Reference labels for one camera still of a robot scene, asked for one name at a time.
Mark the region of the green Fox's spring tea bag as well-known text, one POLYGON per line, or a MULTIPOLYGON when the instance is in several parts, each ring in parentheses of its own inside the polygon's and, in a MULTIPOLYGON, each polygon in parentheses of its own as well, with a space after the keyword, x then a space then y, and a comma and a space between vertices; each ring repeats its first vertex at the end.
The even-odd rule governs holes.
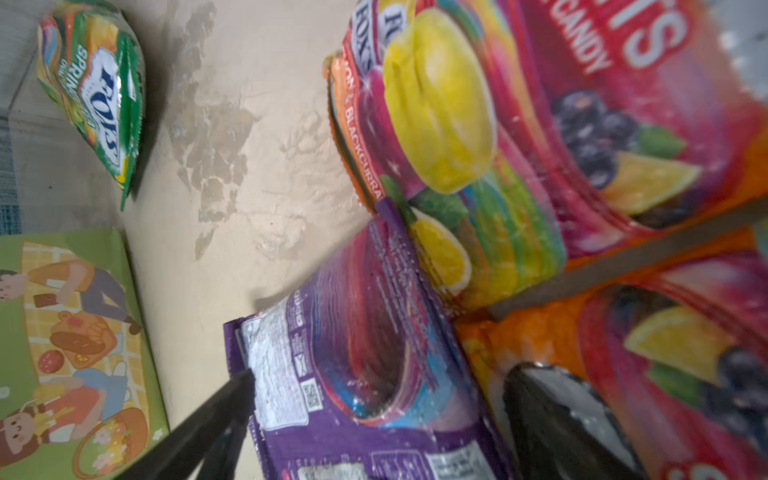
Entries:
POLYGON ((122 11, 108 1, 59 1, 38 23, 36 78, 122 191, 140 154, 145 65, 122 11))

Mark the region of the orange Fox's fruits candy bag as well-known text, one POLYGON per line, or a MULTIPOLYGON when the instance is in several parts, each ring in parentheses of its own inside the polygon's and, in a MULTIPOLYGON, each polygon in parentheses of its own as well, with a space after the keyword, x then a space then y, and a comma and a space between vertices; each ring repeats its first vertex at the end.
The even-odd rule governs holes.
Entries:
POLYGON ((324 63, 359 201, 470 312, 764 197, 767 107, 708 1, 359 1, 324 63))

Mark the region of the purple candy bag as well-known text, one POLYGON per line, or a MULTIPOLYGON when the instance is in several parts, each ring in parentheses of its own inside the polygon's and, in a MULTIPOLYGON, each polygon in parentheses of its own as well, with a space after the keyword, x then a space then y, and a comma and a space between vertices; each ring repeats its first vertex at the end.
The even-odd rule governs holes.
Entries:
POLYGON ((448 314, 390 200, 297 289, 226 323, 267 479, 511 479, 448 314))

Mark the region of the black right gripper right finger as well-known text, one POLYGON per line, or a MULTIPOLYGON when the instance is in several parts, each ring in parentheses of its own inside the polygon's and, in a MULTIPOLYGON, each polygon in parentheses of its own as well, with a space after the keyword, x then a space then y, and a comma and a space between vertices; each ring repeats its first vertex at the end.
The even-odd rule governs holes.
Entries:
POLYGON ((523 479, 646 479, 616 416, 580 377, 524 362, 507 374, 504 411, 523 479))

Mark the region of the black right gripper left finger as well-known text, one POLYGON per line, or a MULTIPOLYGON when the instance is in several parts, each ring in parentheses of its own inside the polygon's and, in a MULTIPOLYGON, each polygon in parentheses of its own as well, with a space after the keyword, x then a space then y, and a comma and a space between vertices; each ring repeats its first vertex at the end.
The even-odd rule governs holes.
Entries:
POLYGON ((120 479, 232 479, 253 413, 254 377, 232 377, 120 479))

